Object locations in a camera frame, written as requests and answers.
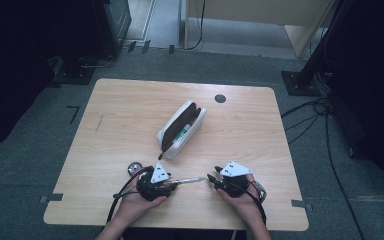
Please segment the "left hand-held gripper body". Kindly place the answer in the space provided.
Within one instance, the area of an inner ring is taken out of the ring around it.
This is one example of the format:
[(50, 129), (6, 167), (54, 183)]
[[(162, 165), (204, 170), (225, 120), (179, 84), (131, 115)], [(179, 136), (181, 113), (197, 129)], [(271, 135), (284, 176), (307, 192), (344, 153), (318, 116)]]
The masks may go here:
[(163, 190), (163, 186), (169, 185), (166, 184), (170, 179), (166, 178), (166, 173), (167, 171), (160, 162), (157, 162), (155, 166), (144, 168), (136, 184), (138, 193), (148, 201), (153, 201), (160, 196), (169, 197), (172, 191), (166, 192)]

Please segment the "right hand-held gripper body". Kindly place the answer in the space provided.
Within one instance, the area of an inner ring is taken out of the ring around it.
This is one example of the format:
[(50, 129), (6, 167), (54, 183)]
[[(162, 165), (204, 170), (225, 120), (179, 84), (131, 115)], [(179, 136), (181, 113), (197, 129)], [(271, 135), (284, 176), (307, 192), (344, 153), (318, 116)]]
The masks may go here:
[(238, 198), (242, 196), (248, 189), (249, 182), (247, 175), (251, 174), (252, 171), (234, 161), (230, 161), (225, 167), (222, 167), (223, 170), (219, 173), (222, 176), (222, 179), (219, 180), (222, 182), (221, 188), (224, 190), (230, 197)]

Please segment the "silver pen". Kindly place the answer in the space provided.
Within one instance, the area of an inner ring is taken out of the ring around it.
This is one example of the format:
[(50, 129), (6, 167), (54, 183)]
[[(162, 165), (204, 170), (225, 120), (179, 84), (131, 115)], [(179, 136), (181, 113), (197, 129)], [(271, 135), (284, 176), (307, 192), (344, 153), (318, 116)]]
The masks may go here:
[(180, 184), (189, 184), (189, 183), (195, 183), (206, 180), (205, 177), (191, 177), (191, 178), (184, 178), (184, 179), (177, 179), (166, 182), (166, 184), (169, 185), (180, 185)]

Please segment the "round silver metal object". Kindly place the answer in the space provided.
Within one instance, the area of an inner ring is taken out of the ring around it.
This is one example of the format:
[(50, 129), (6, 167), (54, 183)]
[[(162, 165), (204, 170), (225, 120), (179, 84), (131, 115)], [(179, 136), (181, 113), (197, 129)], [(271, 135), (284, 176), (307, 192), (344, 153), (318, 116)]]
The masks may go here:
[(134, 173), (142, 168), (142, 164), (139, 162), (132, 162), (129, 164), (127, 171), (130, 177), (134, 175)]

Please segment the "green and white glue stick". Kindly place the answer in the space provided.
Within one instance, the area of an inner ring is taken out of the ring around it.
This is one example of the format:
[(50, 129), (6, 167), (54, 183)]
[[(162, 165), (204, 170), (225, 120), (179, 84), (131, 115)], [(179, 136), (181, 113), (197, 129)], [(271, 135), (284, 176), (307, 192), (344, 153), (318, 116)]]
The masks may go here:
[(173, 142), (179, 140), (189, 129), (191, 128), (190, 124), (185, 124), (184, 127), (179, 131), (179, 133), (175, 136)]

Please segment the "white pencil case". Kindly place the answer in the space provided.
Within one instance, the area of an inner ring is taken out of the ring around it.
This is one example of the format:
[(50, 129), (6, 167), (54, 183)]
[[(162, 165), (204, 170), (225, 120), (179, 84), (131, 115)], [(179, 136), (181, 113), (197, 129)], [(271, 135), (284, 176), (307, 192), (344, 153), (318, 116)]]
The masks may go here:
[[(206, 113), (206, 108), (199, 108), (192, 100), (186, 101), (156, 135), (161, 150), (158, 159), (173, 159), (201, 126)], [(191, 128), (179, 140), (173, 142), (185, 124), (190, 124)]]

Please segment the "person's right hand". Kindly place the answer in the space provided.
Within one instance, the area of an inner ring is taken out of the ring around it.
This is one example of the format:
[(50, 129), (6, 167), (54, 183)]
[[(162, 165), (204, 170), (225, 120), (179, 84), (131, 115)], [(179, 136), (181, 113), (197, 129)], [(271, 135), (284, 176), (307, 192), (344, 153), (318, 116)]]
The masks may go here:
[(247, 192), (238, 198), (230, 197), (222, 189), (217, 189), (217, 192), (221, 195), (223, 200), (227, 201), (233, 207), (243, 221), (251, 216), (259, 216), (263, 220), (263, 215), (260, 211), (262, 205), (259, 202), (259, 191), (254, 185), (254, 176), (248, 174), (247, 179), (249, 182)]

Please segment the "person's left hand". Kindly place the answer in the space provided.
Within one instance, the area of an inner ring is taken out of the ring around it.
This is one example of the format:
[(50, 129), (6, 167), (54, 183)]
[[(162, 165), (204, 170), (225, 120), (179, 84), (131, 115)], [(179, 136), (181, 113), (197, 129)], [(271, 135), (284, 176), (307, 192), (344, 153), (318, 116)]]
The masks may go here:
[(127, 194), (122, 198), (119, 204), (115, 219), (124, 223), (133, 223), (149, 210), (160, 206), (166, 200), (166, 196), (160, 196), (153, 201), (148, 201), (139, 193)]

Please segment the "grey tape strip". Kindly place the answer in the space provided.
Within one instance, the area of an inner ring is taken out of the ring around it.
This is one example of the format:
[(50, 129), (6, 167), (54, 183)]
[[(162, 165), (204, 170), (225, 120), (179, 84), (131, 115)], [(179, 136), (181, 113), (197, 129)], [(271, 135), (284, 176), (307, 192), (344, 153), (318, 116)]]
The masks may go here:
[(306, 211), (314, 211), (313, 205), (305, 202), (304, 200), (291, 199), (291, 205), (293, 207), (304, 208)]
[(39, 198), (40, 203), (49, 203), (51, 201), (61, 201), (63, 199), (62, 193), (51, 193), (48, 195), (42, 195)]

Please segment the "black angled floor tape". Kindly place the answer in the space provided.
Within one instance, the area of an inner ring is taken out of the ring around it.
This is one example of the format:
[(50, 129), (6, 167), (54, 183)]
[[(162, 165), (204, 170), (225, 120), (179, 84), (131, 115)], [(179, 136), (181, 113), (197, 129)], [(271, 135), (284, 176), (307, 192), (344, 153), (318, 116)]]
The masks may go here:
[(74, 112), (73, 112), (73, 115), (71, 117), (71, 120), (69, 122), (69, 124), (73, 124), (78, 113), (79, 113), (79, 110), (80, 110), (80, 106), (73, 106), (73, 105), (67, 105), (67, 108), (68, 109), (72, 109)]

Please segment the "black metal stand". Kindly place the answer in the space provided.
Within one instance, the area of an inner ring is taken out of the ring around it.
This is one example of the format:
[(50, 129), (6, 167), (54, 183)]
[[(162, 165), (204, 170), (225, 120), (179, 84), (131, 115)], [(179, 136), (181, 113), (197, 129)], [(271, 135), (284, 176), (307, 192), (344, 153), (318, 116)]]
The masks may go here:
[(310, 56), (308, 62), (300, 72), (282, 71), (287, 92), (291, 96), (319, 96), (320, 90), (315, 80), (315, 75), (323, 68), (333, 64), (327, 57), (329, 38), (344, 18), (344, 10), (348, 0), (335, 0), (335, 12), (328, 25), (328, 30), (321, 38), (318, 46)]

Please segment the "black metal stand base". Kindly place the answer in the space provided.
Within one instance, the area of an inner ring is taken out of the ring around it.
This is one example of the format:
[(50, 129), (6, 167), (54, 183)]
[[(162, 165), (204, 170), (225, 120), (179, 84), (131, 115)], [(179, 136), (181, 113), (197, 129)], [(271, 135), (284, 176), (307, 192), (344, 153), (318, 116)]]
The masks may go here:
[(65, 60), (60, 56), (54, 58), (52, 69), (55, 73), (53, 84), (88, 85), (94, 74), (94, 68), (85, 65), (81, 60)]

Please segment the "black cabinet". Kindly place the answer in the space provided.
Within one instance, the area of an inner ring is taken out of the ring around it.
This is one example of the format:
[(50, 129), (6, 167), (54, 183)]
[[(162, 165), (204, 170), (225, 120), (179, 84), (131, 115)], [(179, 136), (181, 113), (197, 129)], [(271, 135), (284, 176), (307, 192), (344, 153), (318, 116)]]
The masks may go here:
[(118, 55), (132, 22), (128, 0), (93, 0), (105, 57)]

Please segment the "light wooden furniture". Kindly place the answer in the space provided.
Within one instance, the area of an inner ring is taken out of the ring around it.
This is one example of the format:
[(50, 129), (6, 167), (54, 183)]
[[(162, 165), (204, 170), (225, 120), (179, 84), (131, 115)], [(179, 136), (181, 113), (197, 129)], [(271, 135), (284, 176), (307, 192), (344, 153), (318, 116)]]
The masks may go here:
[(185, 0), (184, 46), (190, 18), (283, 25), (297, 57), (320, 27), (327, 26), (338, 0)]

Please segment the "dark curtain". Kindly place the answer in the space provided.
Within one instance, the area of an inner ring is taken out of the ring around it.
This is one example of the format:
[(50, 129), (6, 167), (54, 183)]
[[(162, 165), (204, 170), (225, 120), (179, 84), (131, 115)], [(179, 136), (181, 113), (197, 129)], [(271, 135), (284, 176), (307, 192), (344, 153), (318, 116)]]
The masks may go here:
[(53, 80), (57, 28), (75, 0), (0, 0), (0, 143)]
[(384, 0), (346, 0), (326, 50), (329, 85), (363, 130), (356, 145), (384, 170)]

